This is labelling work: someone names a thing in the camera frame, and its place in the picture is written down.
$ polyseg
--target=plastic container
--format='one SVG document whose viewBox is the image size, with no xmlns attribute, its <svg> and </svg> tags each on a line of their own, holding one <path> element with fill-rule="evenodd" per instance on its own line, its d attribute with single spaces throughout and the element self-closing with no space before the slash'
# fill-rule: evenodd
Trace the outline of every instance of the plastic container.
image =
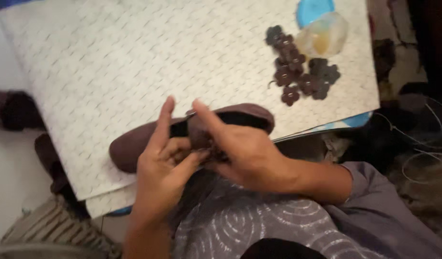
<svg viewBox="0 0 442 259">
<path fill-rule="evenodd" d="M 299 51 L 309 58 L 329 58 L 346 43 L 349 23 L 337 12 L 323 14 L 301 29 L 295 40 Z"/>
</svg>

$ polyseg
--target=white quilted surface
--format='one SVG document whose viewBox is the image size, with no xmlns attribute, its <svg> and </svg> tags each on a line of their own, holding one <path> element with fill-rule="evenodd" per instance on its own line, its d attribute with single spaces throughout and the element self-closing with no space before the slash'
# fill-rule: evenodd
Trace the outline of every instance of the white quilted surface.
<svg viewBox="0 0 442 259">
<path fill-rule="evenodd" d="M 264 43 L 265 31 L 280 24 L 295 35 L 296 4 L 50 0 L 11 7 L 0 17 L 76 196 L 84 200 L 135 181 L 113 166 L 108 146 L 155 120 L 169 94 L 178 101 L 175 116 L 183 116 L 195 97 L 212 108 L 260 104 L 275 115 L 274 139 L 377 109 L 362 0 L 335 0 L 350 33 L 343 52 L 330 60 L 342 77 L 326 100 L 301 98 L 290 108 L 280 101 L 281 88 L 267 88 L 275 55 Z"/>
</svg>

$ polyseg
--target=brown cloth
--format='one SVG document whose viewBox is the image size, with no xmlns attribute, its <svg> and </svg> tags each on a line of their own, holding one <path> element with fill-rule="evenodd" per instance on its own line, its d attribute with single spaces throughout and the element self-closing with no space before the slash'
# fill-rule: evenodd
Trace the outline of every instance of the brown cloth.
<svg viewBox="0 0 442 259">
<path fill-rule="evenodd" d="M 214 112 L 226 124 L 250 126 L 270 134 L 274 128 L 273 115 L 263 107 L 243 103 L 227 106 Z M 188 111 L 186 118 L 174 118 L 170 122 L 170 138 L 189 137 L 194 150 L 213 148 L 205 125 L 193 111 Z M 109 155 L 114 164 L 122 171 L 136 173 L 138 157 L 143 153 L 156 128 L 156 122 L 137 127 L 119 138 L 109 146 Z"/>
</svg>

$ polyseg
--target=gray patterned fabric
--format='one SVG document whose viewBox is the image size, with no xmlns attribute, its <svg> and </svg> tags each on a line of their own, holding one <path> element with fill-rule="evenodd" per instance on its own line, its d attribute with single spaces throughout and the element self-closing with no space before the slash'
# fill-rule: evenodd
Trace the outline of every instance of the gray patterned fabric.
<svg viewBox="0 0 442 259">
<path fill-rule="evenodd" d="M 240 258 L 258 240 L 280 238 L 329 259 L 442 258 L 442 240 L 406 209 L 384 176 L 367 163 L 344 166 L 354 183 L 340 207 L 218 180 L 179 225 L 173 257 Z"/>
</svg>

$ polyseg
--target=string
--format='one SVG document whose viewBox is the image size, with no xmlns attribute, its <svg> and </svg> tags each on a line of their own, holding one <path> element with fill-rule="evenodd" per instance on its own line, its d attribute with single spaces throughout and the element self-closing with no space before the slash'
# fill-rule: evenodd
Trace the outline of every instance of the string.
<svg viewBox="0 0 442 259">
<path fill-rule="evenodd" d="M 427 97 L 427 96 L 424 96 L 424 97 L 426 97 L 426 98 L 428 98 L 428 99 L 430 99 L 430 100 L 436 102 L 436 103 L 439 104 L 440 106 L 442 106 L 442 103 L 438 102 L 437 100 L 435 100 L 435 99 L 433 99 L 433 98 L 430 98 L 430 97 Z M 432 109 L 427 103 L 425 103 L 425 106 L 431 111 L 431 113 L 432 113 L 432 114 L 434 115 L 434 117 L 437 119 L 437 122 L 438 122 L 438 124 L 440 125 L 440 133 L 441 133 L 441 138 L 442 138 L 442 121 L 440 120 L 440 118 L 438 118 L 437 114 L 434 112 L 434 110 L 433 110 L 433 109 Z M 389 120 L 386 116 L 384 116 L 384 115 L 382 115 L 382 114 L 380 114 L 380 113 L 378 113 L 378 112 L 374 112 L 373 114 L 375 114 L 375 115 L 379 115 L 379 116 L 383 117 L 385 120 L 387 120 L 387 122 L 388 122 L 389 125 L 390 125 L 390 131 L 396 130 L 396 131 L 400 132 L 402 135 L 408 137 L 409 139 L 413 140 L 414 142 L 416 142 L 416 143 L 418 143 L 418 144 L 420 144 L 420 145 L 422 145 L 422 146 L 424 146 L 424 147 L 436 148 L 436 149 L 442 148 L 442 147 L 435 147 L 435 146 L 427 145 L 426 143 L 429 143 L 430 141 L 429 141 L 429 142 L 420 142 L 419 140 L 417 140 L 417 139 L 411 137 L 410 135 L 408 135 L 408 134 L 406 134 L 405 132 L 402 132 L 400 129 L 398 129 L 395 125 L 393 125 L 393 124 L 390 122 L 390 120 Z M 427 151 L 420 150 L 420 149 L 417 149 L 417 148 L 414 148 L 414 150 L 416 150 L 416 151 L 418 151 L 418 152 L 420 152 L 420 153 L 418 153 L 418 154 L 414 154 L 414 155 L 410 156 L 407 160 L 405 160 L 405 162 L 403 162 L 403 164 L 401 165 L 401 173 L 403 174 L 403 176 L 404 176 L 407 180 L 409 180 L 409 181 L 411 181 L 411 182 L 414 182 L 414 183 L 417 183 L 417 184 L 426 184 L 426 185 L 428 185 L 428 184 L 431 183 L 430 181 L 429 181 L 429 182 L 422 182 L 422 181 L 417 181 L 417 180 L 411 179 L 411 178 L 405 173 L 405 166 L 406 166 L 406 165 L 408 164 L 408 162 L 410 162 L 413 158 L 416 158 L 416 157 L 418 157 L 418 156 L 425 155 L 425 154 L 426 154 L 426 155 L 429 155 L 429 156 L 431 156 L 431 157 L 433 157 L 433 158 L 435 158 L 435 159 L 437 159 L 437 160 L 440 161 L 440 162 L 442 162 L 442 159 L 440 159 L 439 157 L 437 157 L 437 155 L 442 155 L 442 153 L 438 153 L 438 152 L 427 152 Z"/>
</svg>

